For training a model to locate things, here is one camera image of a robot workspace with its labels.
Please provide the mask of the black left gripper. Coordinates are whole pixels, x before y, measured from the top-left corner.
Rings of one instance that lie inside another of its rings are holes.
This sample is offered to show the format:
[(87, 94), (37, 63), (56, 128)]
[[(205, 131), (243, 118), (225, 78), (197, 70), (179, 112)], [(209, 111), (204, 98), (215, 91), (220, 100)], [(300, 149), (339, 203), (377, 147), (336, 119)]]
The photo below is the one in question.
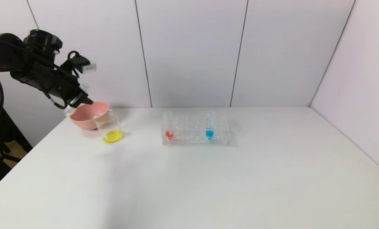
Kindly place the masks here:
[(78, 107), (80, 104), (93, 104), (88, 94), (80, 87), (80, 83), (76, 76), (56, 75), (56, 97), (63, 101), (63, 105), (55, 103), (59, 109), (65, 109), (67, 106), (72, 108)]

